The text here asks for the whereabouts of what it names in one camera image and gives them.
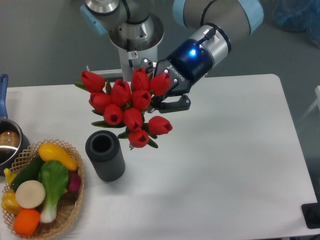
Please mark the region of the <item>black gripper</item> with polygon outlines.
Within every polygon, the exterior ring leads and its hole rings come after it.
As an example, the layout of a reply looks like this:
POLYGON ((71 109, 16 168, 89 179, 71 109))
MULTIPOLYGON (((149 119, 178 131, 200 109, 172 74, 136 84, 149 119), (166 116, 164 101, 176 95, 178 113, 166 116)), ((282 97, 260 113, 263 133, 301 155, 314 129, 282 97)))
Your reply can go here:
POLYGON ((149 112, 159 111, 161 114, 189 110, 191 100, 186 95, 191 87, 202 78, 214 65, 211 52, 205 48, 208 40, 187 39, 168 57, 158 62, 143 58, 140 67, 147 74, 155 71, 156 75, 168 71, 171 84, 165 97, 179 96, 177 101, 164 102, 163 97, 151 99, 149 112))

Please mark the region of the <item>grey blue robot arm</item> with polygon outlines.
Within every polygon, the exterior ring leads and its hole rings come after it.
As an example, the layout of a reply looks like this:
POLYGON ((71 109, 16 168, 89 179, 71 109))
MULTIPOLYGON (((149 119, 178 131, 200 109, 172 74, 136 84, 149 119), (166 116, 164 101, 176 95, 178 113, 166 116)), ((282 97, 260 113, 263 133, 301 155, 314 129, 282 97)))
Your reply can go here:
POLYGON ((152 98, 148 112, 188 110, 191 87, 264 19, 257 0, 176 0, 172 7, 174 19, 194 29, 194 34, 160 60, 158 45, 164 26, 149 5, 147 0, 87 0, 80 7, 89 27, 98 35, 108 34, 118 49, 121 68, 100 70, 99 75, 112 81, 117 77, 130 81, 139 67, 153 76, 169 74, 169 89, 152 98))

